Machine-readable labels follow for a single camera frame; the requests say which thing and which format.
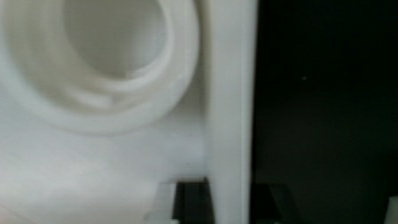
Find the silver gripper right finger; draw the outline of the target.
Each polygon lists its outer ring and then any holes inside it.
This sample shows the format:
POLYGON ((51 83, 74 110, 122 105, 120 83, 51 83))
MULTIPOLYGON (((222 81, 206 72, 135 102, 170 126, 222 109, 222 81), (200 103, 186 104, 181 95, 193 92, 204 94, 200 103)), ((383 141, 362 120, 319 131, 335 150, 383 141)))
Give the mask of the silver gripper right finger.
POLYGON ((252 224, 300 224, 302 217, 287 186, 280 183, 252 185, 252 224))

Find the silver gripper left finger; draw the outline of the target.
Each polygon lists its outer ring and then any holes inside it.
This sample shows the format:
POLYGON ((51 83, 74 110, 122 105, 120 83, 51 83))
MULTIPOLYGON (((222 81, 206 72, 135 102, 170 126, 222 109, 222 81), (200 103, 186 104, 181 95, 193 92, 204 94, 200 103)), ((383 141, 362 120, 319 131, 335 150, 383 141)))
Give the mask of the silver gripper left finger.
POLYGON ((176 185, 172 219, 179 224, 213 224, 208 181, 179 182, 176 185))

